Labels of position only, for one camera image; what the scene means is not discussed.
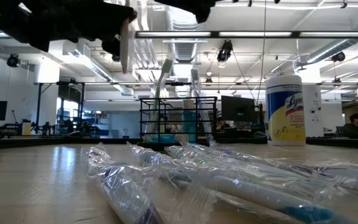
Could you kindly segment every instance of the workbench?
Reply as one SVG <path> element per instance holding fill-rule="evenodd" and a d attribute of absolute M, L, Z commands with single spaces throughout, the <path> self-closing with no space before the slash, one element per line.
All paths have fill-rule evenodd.
<path fill-rule="evenodd" d="M 0 149 L 0 224 L 121 223 L 95 184 L 86 177 L 84 154 L 91 146 L 94 145 Z M 358 149 L 311 145 L 228 146 L 265 158 L 292 157 L 310 162 L 339 159 L 358 162 Z M 111 144 L 106 145 L 106 149 L 114 160 L 137 163 L 126 145 Z M 214 204 L 214 211 L 210 213 L 208 223 L 270 222 L 218 202 Z"/>

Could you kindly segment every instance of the ceiling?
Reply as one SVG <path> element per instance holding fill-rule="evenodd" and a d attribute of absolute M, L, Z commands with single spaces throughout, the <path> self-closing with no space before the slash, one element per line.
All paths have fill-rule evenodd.
<path fill-rule="evenodd" d="M 309 9 L 294 10 L 299 7 L 308 6 L 339 6 L 343 1 L 313 1 L 313 0 L 281 0 L 280 4 L 274 5 L 268 1 L 268 6 L 291 7 L 289 9 L 271 9 L 261 7 L 264 1 L 253 1 L 252 7 L 247 7 L 248 2 L 232 4 L 224 1 L 217 3 L 217 6 L 211 9 L 208 21 L 203 24 L 202 30 L 354 30 L 358 26 L 358 7 L 347 7 L 345 9 Z M 358 0 L 348 1 L 350 6 L 358 6 Z M 148 25 L 150 30 L 167 30 L 167 18 L 165 6 L 156 2 L 148 2 Z M 90 57 L 95 60 L 117 81 L 137 82 L 132 75 L 122 74 L 120 63 L 113 62 L 111 55 L 101 49 L 101 41 L 89 42 L 82 40 L 91 49 Z M 296 55 L 310 54 L 324 45 L 333 41 L 332 39 L 233 39 L 232 44 L 234 54 L 229 58 L 225 67 L 218 68 L 216 61 L 216 52 L 221 47 L 224 39 L 206 39 L 207 43 L 200 44 L 195 62 L 202 79 L 205 79 L 206 73 L 211 72 L 213 82 L 242 82 L 244 78 L 251 82 L 259 82 L 261 77 L 269 74 L 269 71 L 280 65 L 284 60 Z M 9 55 L 8 49 L 13 47 L 31 48 L 27 44 L 20 44 L 15 40 L 0 40 L 0 54 Z M 170 46 L 164 44 L 161 39 L 153 39 L 152 47 L 159 65 L 165 60 L 170 52 Z M 321 78 L 323 81 L 333 80 L 337 76 L 358 70 L 358 44 L 349 47 L 344 51 L 346 60 L 336 63 L 333 69 L 332 62 L 319 63 Z M 30 63 L 39 63 L 43 57 L 36 51 L 30 53 L 20 53 L 21 58 Z M 98 79 L 95 74 L 79 62 L 67 62 L 70 69 L 64 72 L 64 76 L 70 76 L 75 73 L 77 79 L 94 82 Z M 358 82 L 358 75 L 348 78 L 346 81 Z M 216 85 L 206 86 L 206 89 L 218 88 Z M 93 86 L 89 90 L 116 90 L 110 87 Z"/>

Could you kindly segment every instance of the lysol wipes container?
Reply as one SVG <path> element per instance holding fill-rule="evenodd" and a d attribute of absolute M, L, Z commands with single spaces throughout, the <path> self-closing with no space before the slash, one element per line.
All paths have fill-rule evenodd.
<path fill-rule="evenodd" d="M 274 146 L 306 144 L 302 79 L 282 75 L 266 81 L 268 143 Z"/>

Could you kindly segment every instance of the table surface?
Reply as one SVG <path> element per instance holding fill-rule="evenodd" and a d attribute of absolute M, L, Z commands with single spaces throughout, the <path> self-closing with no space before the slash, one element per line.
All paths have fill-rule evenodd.
<path fill-rule="evenodd" d="M 230 146 L 268 158 L 292 157 L 304 161 L 336 158 L 358 162 L 358 149 Z M 83 155 L 89 147 L 71 144 L 0 149 L 0 223 L 121 223 L 95 184 L 86 178 Z M 106 145 L 106 149 L 117 160 L 135 163 L 125 145 Z M 244 220 L 270 223 L 222 203 L 214 205 L 208 223 L 227 223 L 228 219 L 229 223 L 244 223 Z"/>

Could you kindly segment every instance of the person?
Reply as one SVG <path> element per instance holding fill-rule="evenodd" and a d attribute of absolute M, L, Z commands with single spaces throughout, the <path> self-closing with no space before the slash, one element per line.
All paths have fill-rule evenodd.
<path fill-rule="evenodd" d="M 217 131 L 224 131 L 224 128 L 230 128 L 229 124 L 222 119 L 222 117 L 218 117 L 218 126 L 216 127 Z"/>
<path fill-rule="evenodd" d="M 358 113 L 350 116 L 351 123 L 343 126 L 344 136 L 352 139 L 358 139 Z"/>

